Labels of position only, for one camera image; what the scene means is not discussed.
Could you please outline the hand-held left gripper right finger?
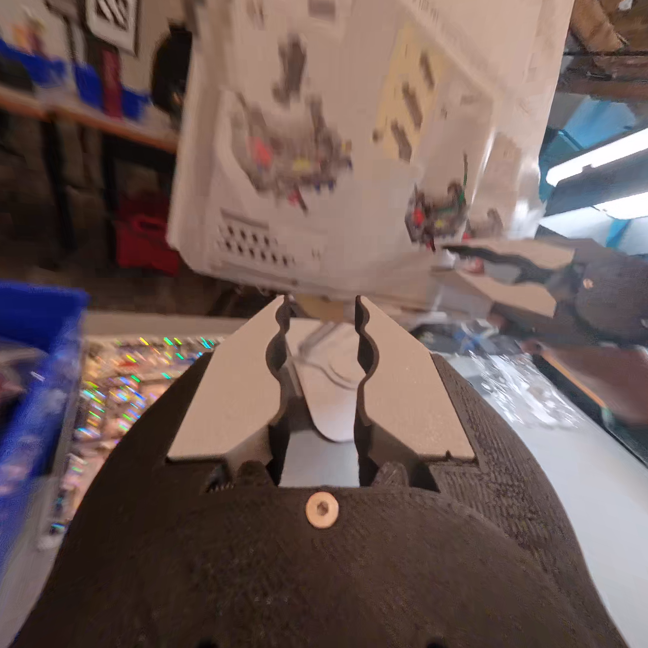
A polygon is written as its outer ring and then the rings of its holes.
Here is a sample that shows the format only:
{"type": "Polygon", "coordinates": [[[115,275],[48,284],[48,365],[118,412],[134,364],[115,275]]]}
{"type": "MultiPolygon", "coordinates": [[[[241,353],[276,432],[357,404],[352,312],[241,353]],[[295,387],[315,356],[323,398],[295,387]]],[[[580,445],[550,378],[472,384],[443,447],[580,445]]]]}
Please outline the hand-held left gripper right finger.
{"type": "Polygon", "coordinates": [[[361,482],[388,463],[406,481],[429,482],[433,464],[462,466],[475,450],[429,350],[366,296],[355,300],[357,361],[354,444],[361,482]]]}

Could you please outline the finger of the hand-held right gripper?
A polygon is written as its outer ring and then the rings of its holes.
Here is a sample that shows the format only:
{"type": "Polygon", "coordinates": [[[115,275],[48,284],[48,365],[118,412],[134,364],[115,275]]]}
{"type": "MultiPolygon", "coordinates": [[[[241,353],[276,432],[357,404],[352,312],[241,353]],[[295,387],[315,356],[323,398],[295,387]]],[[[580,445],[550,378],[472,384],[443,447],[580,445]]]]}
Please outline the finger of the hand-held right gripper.
{"type": "Polygon", "coordinates": [[[442,247],[469,263],[470,271],[506,284],[544,284],[569,267],[576,252],[535,239],[467,239],[442,247]]]}
{"type": "Polygon", "coordinates": [[[542,285],[529,282],[506,285],[486,275],[466,272],[457,272],[456,275],[493,304],[510,306],[546,318],[553,318],[555,315],[557,302],[542,285]]]}

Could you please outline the white book stand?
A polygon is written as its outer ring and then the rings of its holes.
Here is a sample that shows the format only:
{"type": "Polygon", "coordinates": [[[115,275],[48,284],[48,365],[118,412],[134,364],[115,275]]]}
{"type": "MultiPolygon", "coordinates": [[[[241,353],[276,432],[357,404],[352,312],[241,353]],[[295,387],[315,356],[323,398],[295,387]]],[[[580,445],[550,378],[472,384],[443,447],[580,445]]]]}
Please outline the white book stand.
{"type": "Polygon", "coordinates": [[[316,432],[335,443],[354,437],[357,391],[365,371],[358,362],[354,303],[296,294],[287,333],[291,376],[316,432]]]}

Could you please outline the empty clear plastic bag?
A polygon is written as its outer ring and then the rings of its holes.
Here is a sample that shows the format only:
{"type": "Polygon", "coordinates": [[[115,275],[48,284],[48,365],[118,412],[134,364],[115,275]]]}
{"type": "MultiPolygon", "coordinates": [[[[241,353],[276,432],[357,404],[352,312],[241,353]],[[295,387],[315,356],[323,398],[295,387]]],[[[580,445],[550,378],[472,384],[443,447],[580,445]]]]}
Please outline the empty clear plastic bag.
{"type": "Polygon", "coordinates": [[[514,339],[485,320],[458,324],[458,373],[512,425],[574,430],[584,415],[533,364],[514,339]]]}

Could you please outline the lego sticker sheet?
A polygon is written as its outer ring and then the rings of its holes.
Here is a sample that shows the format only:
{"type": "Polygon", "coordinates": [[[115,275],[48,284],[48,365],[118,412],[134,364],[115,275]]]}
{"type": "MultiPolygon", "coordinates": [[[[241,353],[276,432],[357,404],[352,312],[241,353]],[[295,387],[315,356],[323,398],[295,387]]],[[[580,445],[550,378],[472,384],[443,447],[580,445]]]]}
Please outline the lego sticker sheet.
{"type": "Polygon", "coordinates": [[[55,549],[110,453],[174,382],[226,334],[88,336],[75,400],[51,464],[36,546],[55,549]]]}

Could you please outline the large blue storage bin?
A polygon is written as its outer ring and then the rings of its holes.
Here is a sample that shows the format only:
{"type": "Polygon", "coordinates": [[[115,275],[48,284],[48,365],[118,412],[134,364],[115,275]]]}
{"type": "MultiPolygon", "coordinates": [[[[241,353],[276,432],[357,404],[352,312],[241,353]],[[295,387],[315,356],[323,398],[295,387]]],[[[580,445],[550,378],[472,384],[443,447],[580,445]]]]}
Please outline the large blue storage bin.
{"type": "Polygon", "coordinates": [[[1,341],[42,352],[26,392],[1,416],[1,562],[28,516],[80,379],[84,292],[1,282],[1,341]]]}

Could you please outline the person's right hand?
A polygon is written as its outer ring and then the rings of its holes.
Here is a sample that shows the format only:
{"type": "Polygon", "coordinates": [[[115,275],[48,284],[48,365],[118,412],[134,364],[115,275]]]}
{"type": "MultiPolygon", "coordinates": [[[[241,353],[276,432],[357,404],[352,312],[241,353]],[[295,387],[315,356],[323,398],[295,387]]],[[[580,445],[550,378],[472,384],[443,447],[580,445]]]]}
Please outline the person's right hand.
{"type": "Polygon", "coordinates": [[[642,347],[549,347],[520,343],[536,368],[589,416],[595,407],[620,423],[647,425],[647,350],[642,347]]]}

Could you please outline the red crate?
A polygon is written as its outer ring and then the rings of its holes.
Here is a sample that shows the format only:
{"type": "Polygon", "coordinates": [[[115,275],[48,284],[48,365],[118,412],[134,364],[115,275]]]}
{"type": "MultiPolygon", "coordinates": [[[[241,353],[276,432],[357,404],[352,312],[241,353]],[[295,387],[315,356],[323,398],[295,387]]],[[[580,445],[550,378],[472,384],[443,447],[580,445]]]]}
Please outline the red crate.
{"type": "Polygon", "coordinates": [[[115,260],[119,268],[151,270],[175,277],[180,255],[166,240],[168,200],[144,194],[121,201],[114,222],[115,260]]]}

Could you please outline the black backpack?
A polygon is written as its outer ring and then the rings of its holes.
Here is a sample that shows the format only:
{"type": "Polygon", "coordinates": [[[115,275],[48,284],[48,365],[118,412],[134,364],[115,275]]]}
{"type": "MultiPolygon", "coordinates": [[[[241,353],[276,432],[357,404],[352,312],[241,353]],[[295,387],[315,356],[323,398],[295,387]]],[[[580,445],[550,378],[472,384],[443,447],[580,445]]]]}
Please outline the black backpack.
{"type": "Polygon", "coordinates": [[[184,23],[170,22],[156,47],[150,80],[152,104],[178,125],[189,76],[192,33],[184,23]]]}

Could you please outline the framed black white tag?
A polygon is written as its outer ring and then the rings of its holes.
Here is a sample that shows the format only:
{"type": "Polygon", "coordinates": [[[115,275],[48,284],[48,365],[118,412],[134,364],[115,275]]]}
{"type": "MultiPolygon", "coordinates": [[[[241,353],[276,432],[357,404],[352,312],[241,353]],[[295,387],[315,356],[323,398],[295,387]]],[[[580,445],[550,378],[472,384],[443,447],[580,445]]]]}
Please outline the framed black white tag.
{"type": "Polygon", "coordinates": [[[140,14],[141,1],[85,1],[85,22],[93,36],[135,57],[140,14]]]}

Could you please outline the small blue storage bin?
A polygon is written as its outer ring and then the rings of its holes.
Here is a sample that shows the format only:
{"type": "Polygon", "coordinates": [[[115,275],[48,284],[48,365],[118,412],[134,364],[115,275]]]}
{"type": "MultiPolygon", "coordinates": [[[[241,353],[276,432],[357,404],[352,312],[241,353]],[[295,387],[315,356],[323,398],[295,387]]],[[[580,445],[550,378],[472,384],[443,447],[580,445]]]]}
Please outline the small blue storage bin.
{"type": "Polygon", "coordinates": [[[31,81],[41,88],[62,87],[67,80],[67,64],[60,58],[28,53],[1,39],[1,57],[20,63],[31,81]]]}
{"type": "Polygon", "coordinates": [[[72,63],[79,99],[87,106],[104,111],[102,80],[87,63],[72,63]]]}
{"type": "Polygon", "coordinates": [[[141,122],[147,113],[150,100],[150,93],[135,91],[122,86],[121,107],[123,117],[134,122],[141,122]]]}

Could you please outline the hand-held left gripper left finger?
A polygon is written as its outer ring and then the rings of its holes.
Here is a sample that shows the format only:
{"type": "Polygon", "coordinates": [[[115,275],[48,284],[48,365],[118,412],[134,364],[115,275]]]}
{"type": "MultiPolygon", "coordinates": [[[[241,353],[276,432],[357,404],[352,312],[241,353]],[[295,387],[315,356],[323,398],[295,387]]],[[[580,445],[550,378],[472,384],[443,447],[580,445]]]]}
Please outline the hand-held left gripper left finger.
{"type": "Polygon", "coordinates": [[[167,451],[171,463],[214,460],[235,474],[246,462],[271,462],[271,427],[286,408],[290,314],[287,296],[276,297],[215,348],[167,451]]]}

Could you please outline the lego instruction booklet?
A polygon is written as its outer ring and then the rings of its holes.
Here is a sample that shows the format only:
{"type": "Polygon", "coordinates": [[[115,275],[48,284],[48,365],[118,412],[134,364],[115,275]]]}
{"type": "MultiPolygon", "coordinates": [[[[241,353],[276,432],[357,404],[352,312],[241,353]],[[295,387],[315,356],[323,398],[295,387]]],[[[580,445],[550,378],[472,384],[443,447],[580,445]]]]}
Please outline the lego instruction booklet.
{"type": "Polygon", "coordinates": [[[505,231],[538,201],[573,1],[194,1],[167,240],[194,271],[432,300],[415,190],[505,231]]]}

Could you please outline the wooden background table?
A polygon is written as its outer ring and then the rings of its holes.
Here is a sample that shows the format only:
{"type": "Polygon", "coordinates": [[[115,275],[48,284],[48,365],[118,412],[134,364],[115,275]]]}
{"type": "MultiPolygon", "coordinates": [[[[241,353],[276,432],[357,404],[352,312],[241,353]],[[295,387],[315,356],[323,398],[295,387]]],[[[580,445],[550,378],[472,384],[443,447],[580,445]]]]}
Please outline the wooden background table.
{"type": "Polygon", "coordinates": [[[63,176],[63,149],[58,130],[61,121],[68,120],[102,134],[104,203],[110,214],[118,207],[116,161],[126,161],[163,174],[174,172],[179,135],[157,109],[150,108],[144,121],[138,123],[108,117],[61,88],[28,93],[6,85],[1,86],[1,109],[40,123],[42,159],[56,209],[56,260],[75,252],[78,247],[68,184],[63,176]]]}

